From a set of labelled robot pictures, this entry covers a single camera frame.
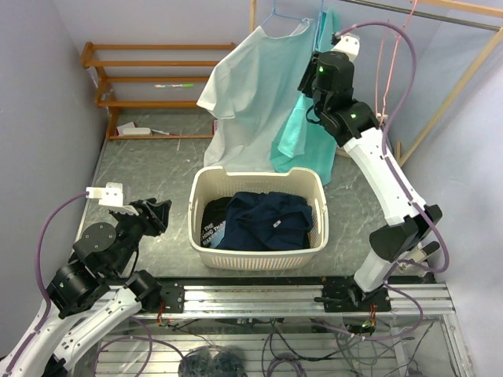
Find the teal t shirt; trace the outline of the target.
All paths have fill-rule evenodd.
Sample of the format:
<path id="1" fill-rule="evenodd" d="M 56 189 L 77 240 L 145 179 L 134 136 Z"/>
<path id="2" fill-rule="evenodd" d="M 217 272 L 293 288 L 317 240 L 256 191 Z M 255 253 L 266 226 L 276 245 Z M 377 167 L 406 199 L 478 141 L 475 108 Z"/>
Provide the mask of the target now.
<path id="1" fill-rule="evenodd" d="M 334 9 L 327 9 L 323 50 L 332 48 L 331 35 L 340 28 L 340 18 Z M 298 85 L 310 60 L 314 47 L 317 25 L 312 26 L 307 36 L 298 42 L 290 42 L 281 54 L 286 59 L 279 66 L 279 73 L 285 80 L 285 91 L 276 98 L 286 105 L 286 113 L 281 116 L 282 124 L 272 141 L 270 163 L 278 173 L 286 173 L 293 167 L 304 167 L 315 171 L 321 183 L 327 185 L 332 180 L 332 168 L 336 154 L 336 142 L 322 126 L 312 123 L 317 118 L 307 115 L 314 105 L 312 99 L 298 91 Z"/>

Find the navy blue t shirt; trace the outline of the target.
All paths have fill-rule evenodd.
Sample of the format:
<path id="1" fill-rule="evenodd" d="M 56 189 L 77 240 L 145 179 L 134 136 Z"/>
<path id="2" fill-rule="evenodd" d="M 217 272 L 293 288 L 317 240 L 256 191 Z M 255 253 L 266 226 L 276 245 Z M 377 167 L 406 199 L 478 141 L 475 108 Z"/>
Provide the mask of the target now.
<path id="1" fill-rule="evenodd" d="M 295 251 L 310 246 L 312 207 L 302 196 L 283 192 L 238 192 L 226 206 L 225 251 Z"/>

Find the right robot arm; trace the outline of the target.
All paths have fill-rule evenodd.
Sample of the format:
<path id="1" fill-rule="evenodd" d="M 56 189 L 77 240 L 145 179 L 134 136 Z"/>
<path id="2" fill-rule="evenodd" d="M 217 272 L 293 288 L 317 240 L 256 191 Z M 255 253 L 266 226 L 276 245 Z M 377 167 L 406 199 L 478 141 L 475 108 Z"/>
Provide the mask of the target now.
<path id="1" fill-rule="evenodd" d="M 369 236 L 371 250 L 353 275 L 347 304 L 357 311 L 370 306 L 399 257 L 414 249 L 442 218 L 437 205 L 427 205 L 387 151 L 384 132 L 372 109 L 353 98 L 354 65 L 342 52 L 312 54 L 299 91 L 314 102 L 310 111 L 357 164 L 377 197 L 385 226 Z"/>

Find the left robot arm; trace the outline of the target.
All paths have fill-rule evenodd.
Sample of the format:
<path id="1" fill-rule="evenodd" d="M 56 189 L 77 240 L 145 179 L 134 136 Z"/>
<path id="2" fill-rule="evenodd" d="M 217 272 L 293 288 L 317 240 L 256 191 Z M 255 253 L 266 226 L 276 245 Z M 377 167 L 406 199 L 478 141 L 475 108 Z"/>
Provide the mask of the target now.
<path id="1" fill-rule="evenodd" d="M 98 300 L 138 253 L 141 239 L 167 230 L 171 204 L 138 200 L 130 214 L 111 211 L 116 225 L 99 222 L 84 231 L 68 263 L 43 287 L 45 303 L 31 326 L 2 359 L 3 376 L 65 376 L 118 324 L 160 306 L 161 286 L 146 270 L 131 273 L 107 302 Z"/>

